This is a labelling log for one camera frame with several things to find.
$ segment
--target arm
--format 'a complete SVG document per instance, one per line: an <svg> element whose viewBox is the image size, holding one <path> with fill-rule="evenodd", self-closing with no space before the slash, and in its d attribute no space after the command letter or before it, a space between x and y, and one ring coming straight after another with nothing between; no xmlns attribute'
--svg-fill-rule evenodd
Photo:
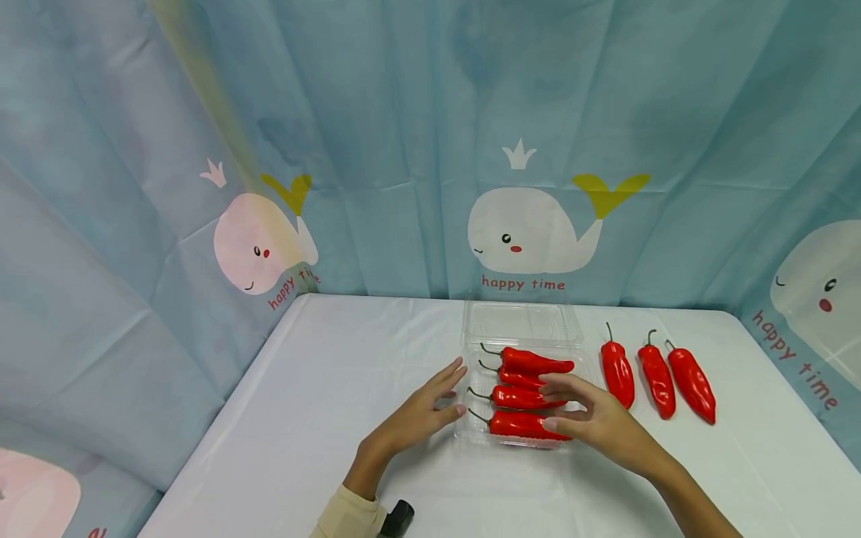
<svg viewBox="0 0 861 538"><path fill-rule="evenodd" d="M664 468L649 479L688 538L741 538L687 470L666 455Z"/></svg>
<svg viewBox="0 0 861 538"><path fill-rule="evenodd" d="M556 411L544 420L555 431L592 446L647 479L687 538L741 538L697 482L611 394L571 374L541 377L547 401L577 401L586 411Z"/></svg>
<svg viewBox="0 0 861 538"><path fill-rule="evenodd" d="M389 462L466 413L464 405L442 410L435 407L440 398L455 396L452 389L467 372L462 364L463 359L457 357L359 443L353 465L320 516L311 538L375 538L380 533L387 514L376 494Z"/></svg>

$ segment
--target clear plastic container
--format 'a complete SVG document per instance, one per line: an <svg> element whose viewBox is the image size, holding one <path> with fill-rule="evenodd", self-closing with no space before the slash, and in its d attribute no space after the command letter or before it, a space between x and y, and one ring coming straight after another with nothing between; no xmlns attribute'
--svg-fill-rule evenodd
<svg viewBox="0 0 861 538"><path fill-rule="evenodd" d="M486 353L499 352L509 346L527 349L548 359L573 361L574 372L580 377L595 382L589 356L581 347L583 334L577 319L566 316L559 305L531 303L502 303L467 301L463 316L462 355L469 371L458 387L460 403L478 415L490 419L496 406L486 399L477 398L467 392L470 386L479 394L490 395L499 385L496 372L483 368L479 360L489 368L499 368L499 356ZM569 403L565 409L581 409L579 404ZM544 411L532 411L547 414ZM527 437L495 436L488 431L487 424L467 414L455 423L455 437L477 443L501 443L532 448L570 449L570 442Z"/></svg>

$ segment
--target black object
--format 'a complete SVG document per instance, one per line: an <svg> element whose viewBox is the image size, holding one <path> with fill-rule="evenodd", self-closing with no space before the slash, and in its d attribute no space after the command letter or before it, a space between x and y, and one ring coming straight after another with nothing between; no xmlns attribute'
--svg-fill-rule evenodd
<svg viewBox="0 0 861 538"><path fill-rule="evenodd" d="M382 523L380 536L385 538L400 538L406 533L412 517L416 515L416 511L412 509L409 503L404 499L398 501L394 506L394 510L386 516L386 521Z"/></svg>

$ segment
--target whale illustration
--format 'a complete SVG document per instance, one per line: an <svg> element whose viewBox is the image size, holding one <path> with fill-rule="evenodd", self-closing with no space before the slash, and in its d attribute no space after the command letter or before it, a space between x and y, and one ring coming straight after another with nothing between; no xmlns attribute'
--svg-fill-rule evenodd
<svg viewBox="0 0 861 538"><path fill-rule="evenodd" d="M244 193L233 199L215 225L215 259L227 280L243 293L259 295L271 290L287 269L297 263L314 265L317 245L301 217L310 176L294 179L285 189L275 178L263 182L296 213L296 227L269 198Z"/></svg>
<svg viewBox="0 0 861 538"><path fill-rule="evenodd" d="M861 220L812 231L771 281L771 303L790 329L861 389Z"/></svg>
<svg viewBox="0 0 861 538"><path fill-rule="evenodd" d="M68 471L0 448L0 536L61 538L80 499Z"/></svg>
<svg viewBox="0 0 861 538"><path fill-rule="evenodd" d="M491 271L519 275L570 273L586 266L595 255L606 217L642 189L649 176L633 176L615 191L597 176L573 179L595 208L595 222L582 237L548 193L529 187L487 191L473 204L467 224L469 246Z"/></svg>

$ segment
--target yellow whale tail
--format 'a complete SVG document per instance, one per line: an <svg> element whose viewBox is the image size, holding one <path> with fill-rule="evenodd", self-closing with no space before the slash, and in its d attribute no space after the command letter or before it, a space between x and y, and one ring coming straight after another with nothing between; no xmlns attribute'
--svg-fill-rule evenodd
<svg viewBox="0 0 861 538"><path fill-rule="evenodd" d="M639 192L645 187L649 179L651 179L649 174L631 176L612 192L607 189L607 185L600 177L593 174L581 174L575 176L572 181L589 196L592 200L592 206L595 208L595 218L602 220L633 193Z"/></svg>
<svg viewBox="0 0 861 538"><path fill-rule="evenodd" d="M305 197L308 196L308 191L311 190L311 177L309 175L305 174L304 176L295 177L293 182L290 183L290 190L285 189L277 179L269 174L261 174L260 179L281 196L287 207L293 213L296 213L297 217L302 215L302 205L305 204Z"/></svg>

